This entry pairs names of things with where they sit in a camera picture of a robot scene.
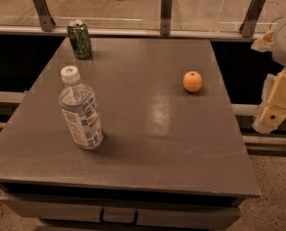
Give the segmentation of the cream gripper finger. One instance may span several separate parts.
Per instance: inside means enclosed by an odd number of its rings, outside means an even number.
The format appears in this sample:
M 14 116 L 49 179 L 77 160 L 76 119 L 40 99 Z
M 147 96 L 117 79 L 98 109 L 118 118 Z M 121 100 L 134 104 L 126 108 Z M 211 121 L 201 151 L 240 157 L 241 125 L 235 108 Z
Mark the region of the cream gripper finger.
M 257 39 L 252 45 L 251 49 L 258 52 L 271 52 L 273 49 L 273 35 L 275 28 L 271 28 L 265 35 Z
M 286 67 L 277 75 L 267 75 L 261 99 L 252 127 L 258 133 L 269 134 L 286 119 Z

